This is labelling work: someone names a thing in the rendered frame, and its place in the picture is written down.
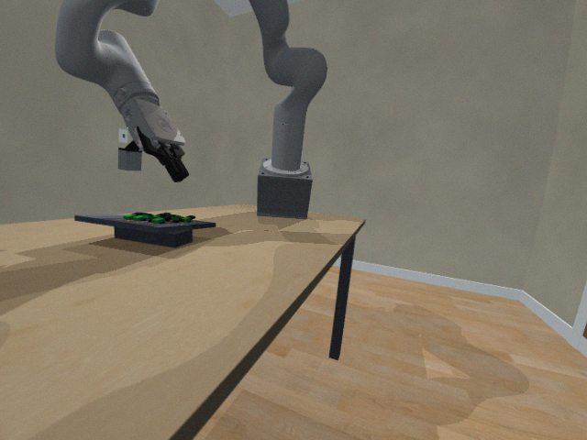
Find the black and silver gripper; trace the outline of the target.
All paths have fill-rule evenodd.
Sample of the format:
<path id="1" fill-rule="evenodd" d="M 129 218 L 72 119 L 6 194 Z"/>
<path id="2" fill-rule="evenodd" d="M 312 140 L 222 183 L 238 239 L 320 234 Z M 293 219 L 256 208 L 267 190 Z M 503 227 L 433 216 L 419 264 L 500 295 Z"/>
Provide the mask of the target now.
<path id="1" fill-rule="evenodd" d="M 179 146 L 184 146 L 185 140 L 156 98 L 148 95 L 132 98 L 122 106 L 121 113 L 138 148 L 166 165 L 174 182 L 189 176 L 181 161 L 185 153 Z"/>

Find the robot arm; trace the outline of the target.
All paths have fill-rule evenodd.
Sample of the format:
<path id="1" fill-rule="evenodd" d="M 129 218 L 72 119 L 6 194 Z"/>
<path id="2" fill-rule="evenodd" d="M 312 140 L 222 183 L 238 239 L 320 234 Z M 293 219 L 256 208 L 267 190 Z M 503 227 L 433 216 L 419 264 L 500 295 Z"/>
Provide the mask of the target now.
<path id="1" fill-rule="evenodd" d="M 289 47 L 287 0 L 249 2 L 260 26 L 269 78 L 292 87 L 274 108 L 272 154 L 263 162 L 263 169 L 279 176 L 301 176 L 308 173 L 308 166 L 301 162 L 306 111 L 326 80 L 327 61 L 317 49 Z M 63 0 L 55 37 L 59 66 L 74 77 L 103 87 L 120 114 L 123 104 L 138 96 L 152 96 L 160 102 L 126 40 L 115 31 L 100 30 L 112 10 L 148 17 L 158 3 L 159 0 Z M 141 171 L 141 161 L 142 151 L 134 140 L 118 148 L 119 170 Z"/>

